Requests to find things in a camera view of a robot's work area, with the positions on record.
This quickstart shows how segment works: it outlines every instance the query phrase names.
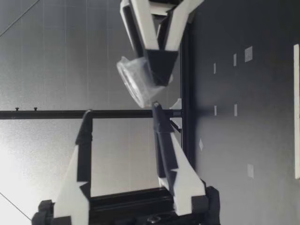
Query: transparent plastic container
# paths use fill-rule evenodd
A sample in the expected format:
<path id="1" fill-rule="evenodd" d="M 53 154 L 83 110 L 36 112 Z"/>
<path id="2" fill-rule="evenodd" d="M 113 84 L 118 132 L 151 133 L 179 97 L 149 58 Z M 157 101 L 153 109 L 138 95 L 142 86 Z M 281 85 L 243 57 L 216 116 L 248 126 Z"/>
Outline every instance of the transparent plastic container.
<path id="1" fill-rule="evenodd" d="M 151 106 L 152 98 L 156 96 L 164 86 L 155 86 L 151 81 L 147 60 L 142 57 L 132 61 L 122 57 L 117 63 L 117 68 L 130 95 L 141 107 Z"/>

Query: black metal rod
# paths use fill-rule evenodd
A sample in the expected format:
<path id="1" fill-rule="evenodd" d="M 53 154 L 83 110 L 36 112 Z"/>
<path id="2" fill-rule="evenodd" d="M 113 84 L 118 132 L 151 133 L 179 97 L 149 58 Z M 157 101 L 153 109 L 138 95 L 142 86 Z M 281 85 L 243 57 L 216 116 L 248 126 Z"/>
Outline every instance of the black metal rod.
<path id="1" fill-rule="evenodd" d="M 181 110 L 164 110 L 168 117 L 181 117 Z M 84 110 L 75 111 L 0 111 L 0 120 L 81 119 Z M 152 118 L 152 110 L 94 110 L 95 119 Z"/>
<path id="2" fill-rule="evenodd" d="M 93 197 L 89 224 L 172 212 L 173 197 L 165 188 Z"/>
<path id="3" fill-rule="evenodd" d="M 182 98 L 182 149 L 187 156 L 191 166 L 195 168 L 195 75 L 190 68 L 195 66 L 190 61 L 190 24 L 187 24 L 182 41 L 181 41 L 181 98 Z"/>

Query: dark gray surface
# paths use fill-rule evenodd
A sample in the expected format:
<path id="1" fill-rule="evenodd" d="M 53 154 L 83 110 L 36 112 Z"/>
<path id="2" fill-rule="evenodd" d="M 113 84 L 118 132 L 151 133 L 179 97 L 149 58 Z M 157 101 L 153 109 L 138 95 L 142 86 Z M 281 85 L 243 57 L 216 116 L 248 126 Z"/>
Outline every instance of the dark gray surface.
<path id="1" fill-rule="evenodd" d="M 288 1 L 211 0 L 197 11 L 197 145 L 200 138 L 203 143 L 197 171 L 220 191 L 221 224 L 300 223 L 293 136 L 299 9 Z M 245 62 L 250 46 L 253 60 Z"/>

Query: gray wall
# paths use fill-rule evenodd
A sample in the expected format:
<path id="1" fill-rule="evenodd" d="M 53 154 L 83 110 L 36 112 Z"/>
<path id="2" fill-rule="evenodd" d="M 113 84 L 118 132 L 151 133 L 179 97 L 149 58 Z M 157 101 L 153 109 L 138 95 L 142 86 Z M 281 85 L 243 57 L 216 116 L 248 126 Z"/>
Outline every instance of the gray wall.
<path id="1" fill-rule="evenodd" d="M 295 7 L 287 1 L 211 0 L 197 11 L 192 43 L 197 145 L 203 143 L 197 171 L 220 191 L 221 224 L 300 224 L 300 184 L 294 180 Z M 245 62 L 250 46 L 253 59 Z M 254 178 L 248 177 L 248 164 Z"/>
<path id="2" fill-rule="evenodd" d="M 34 0 L 0 1 L 0 31 Z M 138 109 L 117 73 L 132 59 L 119 0 L 41 0 L 0 37 L 0 110 Z M 180 66 L 158 100 L 180 98 Z M 0 121 L 0 192 L 32 217 L 57 196 L 80 120 Z M 151 119 L 94 120 L 92 195 L 156 187 Z M 29 224 L 0 196 L 2 224 Z"/>

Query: wire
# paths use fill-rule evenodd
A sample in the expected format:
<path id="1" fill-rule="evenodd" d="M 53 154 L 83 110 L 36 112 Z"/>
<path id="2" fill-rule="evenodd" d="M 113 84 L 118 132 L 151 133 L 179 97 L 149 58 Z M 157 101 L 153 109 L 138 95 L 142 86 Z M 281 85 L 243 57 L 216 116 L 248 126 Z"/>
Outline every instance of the wire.
<path id="1" fill-rule="evenodd" d="M 8 27 L 6 27 L 1 33 L 0 37 L 2 37 L 13 25 L 15 25 L 26 13 L 28 13 L 29 10 L 31 10 L 39 1 L 41 0 L 36 0 L 28 9 L 26 9 L 16 20 L 14 20 Z M 5 198 L 11 205 L 13 205 L 20 213 L 22 213 L 29 221 L 31 219 L 23 213 L 15 204 L 13 204 L 8 198 L 6 198 L 1 192 L 0 195 Z"/>
<path id="2" fill-rule="evenodd" d="M 26 13 L 28 13 L 29 10 L 31 10 L 32 7 L 34 7 L 39 1 L 36 0 L 28 9 L 25 10 L 15 21 L 13 21 L 8 27 L 6 27 L 1 33 L 0 37 L 2 37 L 16 22 L 18 22 Z"/>
<path id="3" fill-rule="evenodd" d="M 3 196 L 3 198 L 5 198 L 10 204 L 12 204 L 20 213 L 22 213 L 28 220 L 31 221 L 31 219 L 25 214 L 23 213 L 15 204 L 13 204 L 8 198 L 6 198 L 1 192 L 0 195 Z"/>

